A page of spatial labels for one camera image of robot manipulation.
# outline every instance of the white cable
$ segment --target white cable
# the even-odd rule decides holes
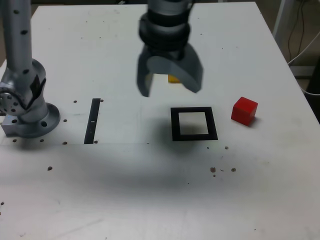
[[[306,46],[305,49],[304,49],[302,52],[299,53],[299,55],[297,55],[294,59],[292,59],[290,62],[288,62],[288,65],[289,65],[290,63],[292,63],[294,60],[296,60],[296,58],[300,57],[300,55],[303,54],[303,53],[305,52],[305,50],[307,50],[307,49],[310,47],[310,45],[316,40],[316,38],[317,38],[319,35],[320,35],[320,31],[319,31],[318,34],[314,37],[314,39],[309,43],[309,45]]]
[[[300,57],[300,55],[303,54],[303,53],[310,47],[310,45],[316,40],[316,38],[317,38],[319,35],[320,35],[320,31],[319,31],[318,34],[314,37],[314,39],[309,43],[309,45],[305,47],[305,49],[304,49],[302,52],[300,52],[294,59],[292,59],[290,62],[288,62],[288,65],[289,65],[290,63],[292,63],[294,60],[296,60],[296,58]],[[310,92],[305,91],[302,87],[300,87],[300,88],[301,88],[302,92],[304,92],[305,94],[308,94],[308,95],[311,95],[311,96],[320,96],[320,94],[310,93]]]

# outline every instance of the black square frame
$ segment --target black square frame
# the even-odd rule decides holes
[[[179,113],[204,113],[208,134],[180,133]],[[172,141],[203,141],[218,140],[216,125],[210,106],[204,107],[171,107]]]

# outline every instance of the cable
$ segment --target cable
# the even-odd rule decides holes
[[[319,31],[318,34],[314,37],[314,39],[309,43],[309,45],[305,47],[305,49],[304,49],[302,52],[300,52],[294,59],[292,59],[291,61],[288,62],[288,65],[289,65],[290,63],[292,63],[294,60],[296,60],[298,57],[300,57],[301,54],[303,54],[303,53],[310,47],[310,45],[316,40],[316,38],[317,38],[319,35],[320,35],[320,31]]]
[[[317,37],[320,35],[320,31],[318,32],[318,34],[314,37],[314,39],[308,44],[308,46],[305,47],[305,49],[299,53],[294,59],[292,59],[291,61],[288,62],[288,65],[290,63],[292,63],[296,58],[300,57],[301,54],[303,54],[309,47],[310,45],[317,39]],[[305,93],[305,94],[308,94],[308,95],[311,95],[311,96],[320,96],[320,94],[315,94],[315,93],[310,93],[310,92],[307,92],[305,91],[304,89],[302,89],[302,87],[300,87],[301,90]]]
[[[304,18],[304,6],[305,6],[305,3],[307,1],[306,0],[303,0],[303,3],[302,3],[302,6],[301,6],[301,18],[302,18],[302,34],[301,34],[301,39],[300,39],[300,44],[299,44],[299,49],[298,49],[298,52],[297,52],[297,56],[299,55],[300,53],[300,50],[301,50],[301,45],[302,45],[302,42],[304,40],[304,35],[305,35],[305,18]]]
[[[299,12],[300,12],[300,8],[303,4],[304,0],[301,0],[300,4],[299,4],[299,7],[298,7],[298,11],[296,12],[296,20],[295,20],[295,23],[293,25],[293,28],[290,32],[290,36],[289,36],[289,39],[288,39],[288,50],[289,50],[289,55],[290,55],[290,61],[292,59],[292,54],[291,54],[291,50],[290,50],[290,40],[291,40],[291,37],[292,37],[292,34],[294,33],[295,29],[296,29],[296,26],[298,24],[298,20],[299,20]]]

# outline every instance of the red cube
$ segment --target red cube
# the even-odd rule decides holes
[[[258,103],[242,96],[233,106],[231,119],[249,126],[255,118],[257,107]]]

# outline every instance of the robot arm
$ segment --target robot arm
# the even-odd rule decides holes
[[[202,65],[188,44],[192,6],[190,0],[149,0],[139,25],[145,45],[137,85],[143,96],[149,96],[153,74],[173,75],[192,92],[200,90]],[[58,125],[60,113],[45,102],[46,71],[32,58],[31,0],[2,0],[1,9],[7,61],[0,82],[0,109],[7,113],[1,126],[7,136],[40,137]]]
[[[138,60],[137,85],[143,96],[149,96],[153,74],[173,75],[194,93],[201,89],[203,67],[188,44],[193,5],[190,0],[149,0],[139,25],[145,45]]]
[[[2,19],[6,69],[0,82],[0,109],[7,113],[2,128],[7,136],[35,138],[52,131],[59,110],[46,103],[46,71],[32,59],[31,0],[3,0]]]

